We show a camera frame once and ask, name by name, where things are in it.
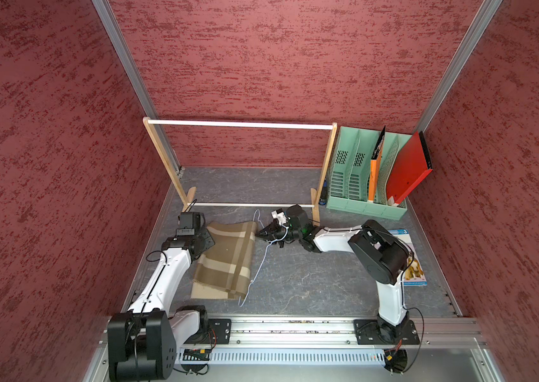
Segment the light blue wire hanger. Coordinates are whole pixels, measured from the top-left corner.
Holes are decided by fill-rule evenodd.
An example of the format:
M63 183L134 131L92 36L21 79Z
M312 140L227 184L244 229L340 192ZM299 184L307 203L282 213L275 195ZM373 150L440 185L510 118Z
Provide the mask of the light blue wire hanger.
M254 222L257 222L259 224L259 227L261 227L261 229L264 229L266 227L266 225L261 221L261 210L260 209L256 209L254 211L252 218L253 218ZM277 239L274 238L274 239L270 240L268 243L266 243L266 246L264 247L262 257L260 259L260 263L259 264L253 264L253 265L256 265L256 267L253 269L254 272L251 273L251 277L250 277L248 287L246 289L245 297L238 299L238 308L244 307L244 305L247 303L247 300L250 297L251 288L255 284L255 282L257 281L258 276L260 275L261 270L264 267L264 264L265 264L267 256L268 256L269 248L271 246L273 246L274 244L278 244L278 243L282 242L285 239L287 233L288 233L288 228L286 229L285 233L282 234L282 235L279 235Z

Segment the brown plaid scarf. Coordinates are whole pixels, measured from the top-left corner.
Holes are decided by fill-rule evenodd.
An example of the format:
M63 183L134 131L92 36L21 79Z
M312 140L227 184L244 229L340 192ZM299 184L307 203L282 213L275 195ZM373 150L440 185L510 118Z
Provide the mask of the brown plaid scarf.
M258 224L212 222L208 231L215 245L197 261L191 288L192 299L243 300L251 281Z

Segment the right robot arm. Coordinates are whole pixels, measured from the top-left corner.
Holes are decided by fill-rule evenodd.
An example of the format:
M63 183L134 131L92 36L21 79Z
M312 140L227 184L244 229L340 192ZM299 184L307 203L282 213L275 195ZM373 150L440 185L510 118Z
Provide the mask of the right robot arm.
M306 251L345 252L356 256L376 281L379 308L376 320L358 332L375 329L375 339L397 344L405 335L409 313L404 302L403 278L414 259L411 248L379 222L368 220L351 228L330 229L315 225L300 205L272 212L272 222L256 237L283 247L299 243Z

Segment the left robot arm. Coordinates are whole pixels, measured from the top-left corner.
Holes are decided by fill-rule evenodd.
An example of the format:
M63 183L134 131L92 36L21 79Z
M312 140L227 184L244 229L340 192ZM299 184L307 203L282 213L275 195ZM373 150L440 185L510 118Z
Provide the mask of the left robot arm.
M215 245L207 228L177 229L159 250L158 264L129 308L107 326L111 381L167 380L175 371L180 347L202 333L204 307L169 308L191 264Z

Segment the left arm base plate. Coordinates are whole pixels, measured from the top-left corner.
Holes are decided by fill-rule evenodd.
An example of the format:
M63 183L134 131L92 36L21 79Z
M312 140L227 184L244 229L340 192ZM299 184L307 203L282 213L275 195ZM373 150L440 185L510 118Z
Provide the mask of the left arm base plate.
M187 345L228 345L232 330L232 321L228 318L209 318L202 329L189 337Z

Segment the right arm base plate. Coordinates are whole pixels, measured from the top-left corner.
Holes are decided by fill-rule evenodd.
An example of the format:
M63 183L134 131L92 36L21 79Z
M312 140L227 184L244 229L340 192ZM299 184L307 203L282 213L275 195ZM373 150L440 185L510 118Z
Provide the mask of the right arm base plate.
M356 341L359 345L419 345L420 337L412 320L405 318L397 326L379 319L356 319L353 321Z

